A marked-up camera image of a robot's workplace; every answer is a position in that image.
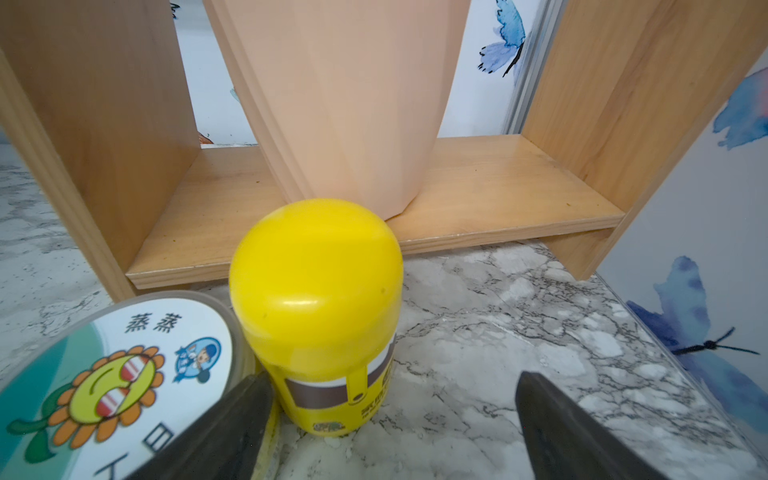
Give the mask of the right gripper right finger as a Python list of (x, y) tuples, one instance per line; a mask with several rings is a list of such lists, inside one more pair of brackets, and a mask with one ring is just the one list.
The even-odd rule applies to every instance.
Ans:
[(664, 477), (540, 373), (521, 373), (515, 403), (537, 479)]

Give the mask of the peach pot green plant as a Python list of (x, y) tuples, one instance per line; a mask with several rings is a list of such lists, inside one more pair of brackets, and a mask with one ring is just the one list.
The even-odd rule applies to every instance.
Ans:
[(383, 219), (419, 193), (443, 120), (466, 1), (209, 1), (255, 139), (289, 202)]

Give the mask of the wooden shelf stand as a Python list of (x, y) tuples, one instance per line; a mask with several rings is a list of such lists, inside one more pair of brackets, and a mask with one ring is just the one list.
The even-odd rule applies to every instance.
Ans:
[[(588, 278), (767, 45), (763, 1), (572, 1), (519, 135), (439, 139), (406, 255), (542, 239)], [(285, 202), (203, 148), (156, 1), (5, 1), (1, 123), (110, 297), (224, 279)]]

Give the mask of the green label round tin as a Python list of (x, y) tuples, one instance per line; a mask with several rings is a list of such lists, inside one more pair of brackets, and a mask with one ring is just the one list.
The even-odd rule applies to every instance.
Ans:
[(115, 304), (2, 382), (1, 475), (126, 478), (255, 368), (233, 312), (211, 296)]

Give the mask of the yellow lidded jar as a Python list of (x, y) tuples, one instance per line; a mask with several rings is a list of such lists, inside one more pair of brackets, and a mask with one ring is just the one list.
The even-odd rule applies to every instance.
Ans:
[(337, 199), (283, 206), (244, 236), (228, 279), (243, 334), (299, 428), (337, 437), (373, 417), (389, 387), (404, 280), (381, 218)]

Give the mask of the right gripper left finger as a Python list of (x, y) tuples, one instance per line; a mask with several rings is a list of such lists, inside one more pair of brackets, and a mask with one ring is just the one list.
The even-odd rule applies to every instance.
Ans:
[(273, 401), (274, 391), (267, 374), (244, 378), (130, 477), (252, 478)]

